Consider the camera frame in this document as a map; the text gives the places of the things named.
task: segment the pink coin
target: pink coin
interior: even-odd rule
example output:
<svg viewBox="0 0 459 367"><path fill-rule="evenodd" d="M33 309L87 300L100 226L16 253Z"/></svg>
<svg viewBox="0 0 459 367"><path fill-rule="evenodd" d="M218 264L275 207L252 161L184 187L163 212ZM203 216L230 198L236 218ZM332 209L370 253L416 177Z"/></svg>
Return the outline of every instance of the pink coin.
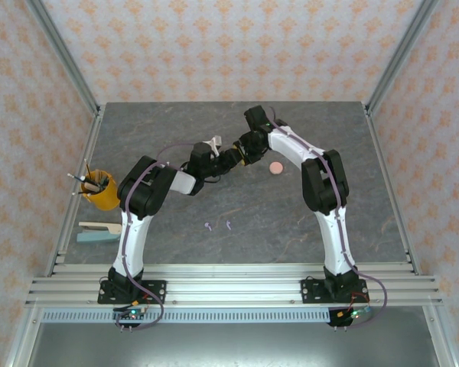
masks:
<svg viewBox="0 0 459 367"><path fill-rule="evenodd" d="M284 170L284 166L279 162L272 162L270 164L269 170L271 174L281 174Z"/></svg>

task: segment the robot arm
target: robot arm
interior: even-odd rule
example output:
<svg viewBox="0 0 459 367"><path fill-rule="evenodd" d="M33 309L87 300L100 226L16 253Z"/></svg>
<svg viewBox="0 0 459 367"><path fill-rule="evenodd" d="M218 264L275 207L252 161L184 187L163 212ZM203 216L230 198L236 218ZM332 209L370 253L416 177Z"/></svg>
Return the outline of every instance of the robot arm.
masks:
<svg viewBox="0 0 459 367"><path fill-rule="evenodd" d="M129 274L135 281L140 281L143 272L142 254L145 247L149 224L161 208L169 190L186 195L196 195L203 187L208 177L217 177L230 172L240 161L245 165L259 161L268 149L284 155L301 170L303 197L308 207L315 213L323 236L325 247L325 280L321 285L330 295L332 301L350 299L351 289L358 284L358 276L352 271L344 256L348 256L350 264L354 265L350 255L347 231L345 230L345 205L349 193L347 180L343 171L340 155L336 151L324 151L308 143L308 148L298 143L293 133L283 121L276 121L278 128L267 119L261 106L256 106L245 112L250 132L245 133L230 149L217 150L220 139L196 143L190 154L190 160L183 171L176 171L169 166L153 168L134 190L129 201L131 225L125 247L125 260ZM327 177L321 159L327 162L340 194L339 219L343 230L345 253L341 247L338 221L336 217L337 198L332 189L330 178ZM127 228L128 217L125 212L125 200L134 182L156 160L144 156L132 168L119 185L118 197L122 209L123 243ZM101 283L101 289L109 289L111 294L104 299L110 303L119 303L118 299L136 300L139 290L133 287L127 279L122 264L122 246L116 260L109 270L108 280Z"/></svg>

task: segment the pen holder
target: pen holder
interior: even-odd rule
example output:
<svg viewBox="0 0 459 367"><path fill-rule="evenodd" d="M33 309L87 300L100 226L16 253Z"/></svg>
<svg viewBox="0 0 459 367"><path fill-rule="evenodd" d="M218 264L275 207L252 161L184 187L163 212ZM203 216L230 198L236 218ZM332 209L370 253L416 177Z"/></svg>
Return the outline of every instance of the pen holder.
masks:
<svg viewBox="0 0 459 367"><path fill-rule="evenodd" d="M101 173L102 176L107 176L109 178L109 183L107 184L106 188L99 193L92 193L90 196L85 193L83 197L89 200L98 209L108 211L116 208L119 205L119 199L117 198L117 185L111 174L105 171L101 171ZM94 178L92 175L87 174L86 176L91 180ZM82 191L85 191L83 183L81 184L81 187Z"/></svg>

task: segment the orange floral wallpaper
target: orange floral wallpaper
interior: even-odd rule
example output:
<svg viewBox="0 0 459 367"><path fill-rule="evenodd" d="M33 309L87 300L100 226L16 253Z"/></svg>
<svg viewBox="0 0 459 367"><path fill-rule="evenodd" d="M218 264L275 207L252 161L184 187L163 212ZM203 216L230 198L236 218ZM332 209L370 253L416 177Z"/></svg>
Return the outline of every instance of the orange floral wallpaper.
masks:
<svg viewBox="0 0 459 367"><path fill-rule="evenodd" d="M374 123L422 270L439 275L459 344L459 0L439 3Z"/></svg>
<svg viewBox="0 0 459 367"><path fill-rule="evenodd" d="M421 0L45 0L99 103L367 102Z"/></svg>
<svg viewBox="0 0 459 367"><path fill-rule="evenodd" d="M0 365L46 268L91 120L25 1L0 1Z"/></svg>

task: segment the gray stone tabletop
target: gray stone tabletop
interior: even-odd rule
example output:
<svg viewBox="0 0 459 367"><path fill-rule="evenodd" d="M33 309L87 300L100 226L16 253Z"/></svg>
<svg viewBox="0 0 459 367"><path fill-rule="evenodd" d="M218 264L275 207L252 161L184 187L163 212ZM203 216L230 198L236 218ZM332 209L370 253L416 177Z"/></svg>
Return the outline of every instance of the gray stone tabletop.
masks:
<svg viewBox="0 0 459 367"><path fill-rule="evenodd" d="M155 157L166 145L223 138L229 148L248 131L243 113L273 106L303 139L342 157L350 186L347 231L359 262L404 261L405 250L362 105L358 102L143 102L106 106L92 169L110 172L119 184L142 155ZM182 164L191 147L162 158ZM279 161L284 172L272 175ZM231 222L232 230L226 227ZM120 209L102 212L82 199L66 263L109 264L118 243L76 242L79 221L121 222ZM210 232L204 227L209 222ZM324 260L321 233L301 193L301 173L274 151L254 165L237 166L196 196L170 192L151 222L145 263L292 263Z"/></svg>

